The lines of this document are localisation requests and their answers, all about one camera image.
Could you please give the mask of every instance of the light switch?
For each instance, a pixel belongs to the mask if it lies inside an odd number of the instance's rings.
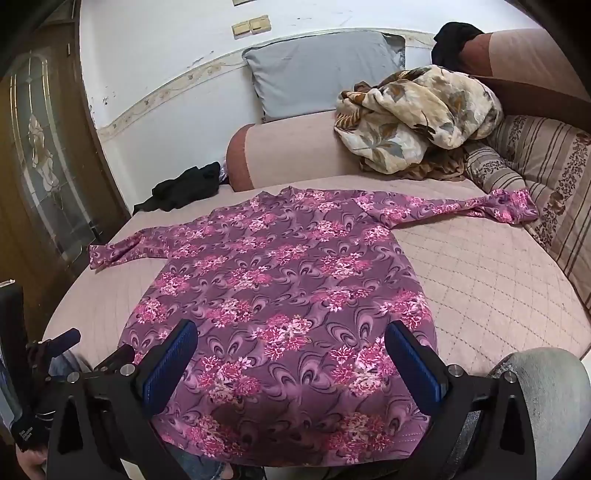
[[[268,15],[262,17],[253,18],[250,20],[252,33],[263,33],[268,32],[271,29],[271,21]]]
[[[251,25],[249,21],[240,22],[232,26],[232,31],[234,32],[235,37],[239,37],[240,35],[244,35],[249,33],[251,30]]]

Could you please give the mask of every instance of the blue gripper pad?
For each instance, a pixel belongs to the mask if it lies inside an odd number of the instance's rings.
[[[153,347],[153,349],[165,349],[165,351],[161,360],[148,372],[140,385],[142,410],[146,418],[153,417],[164,410],[197,349],[197,326],[188,320],[182,320],[182,322],[183,325],[179,323],[162,345]]]
[[[436,414],[447,391],[447,379],[434,373],[421,357],[432,353],[436,362],[443,365],[441,360],[433,351],[422,351],[428,347],[420,345],[413,334],[398,320],[389,323],[386,327],[384,343],[388,355],[419,410],[429,416]]]

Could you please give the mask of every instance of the black garment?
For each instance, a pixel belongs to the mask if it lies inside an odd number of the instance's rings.
[[[467,41],[482,33],[484,32],[468,23],[446,23],[439,33],[435,35],[435,42],[437,43],[435,43],[431,52],[431,61],[434,65],[445,67],[454,72],[461,72],[460,52],[464,49]]]
[[[220,164],[210,163],[202,168],[192,167],[185,170],[174,180],[164,180],[152,189],[152,196],[144,203],[134,206],[137,212],[164,210],[169,212],[182,208],[189,203],[212,197],[220,186]]]

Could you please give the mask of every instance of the metal bolt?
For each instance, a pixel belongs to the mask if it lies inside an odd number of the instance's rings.
[[[135,365],[134,364],[126,364],[121,367],[119,373],[124,377],[128,377],[135,372]]]
[[[509,383],[517,382],[517,375],[515,375],[513,372],[505,372],[503,374],[503,378],[507,380]]]
[[[76,383],[80,378],[80,372],[72,372],[70,375],[67,376],[66,380],[69,383]]]
[[[461,377],[465,373],[464,369],[460,367],[460,365],[456,364],[452,364],[449,367],[447,367],[447,371],[453,377]]]

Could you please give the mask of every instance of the pillowcase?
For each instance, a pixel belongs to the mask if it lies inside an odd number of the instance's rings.
[[[469,141],[463,144],[466,153],[465,174],[486,193],[495,189],[509,191],[525,188],[523,177],[507,166],[506,160],[482,142]]]
[[[523,176],[538,207],[528,232],[591,309],[591,135],[557,120],[507,116],[487,141]]]
[[[247,48],[242,58],[269,122],[334,110],[342,90],[404,70],[404,46],[399,35],[353,30]]]

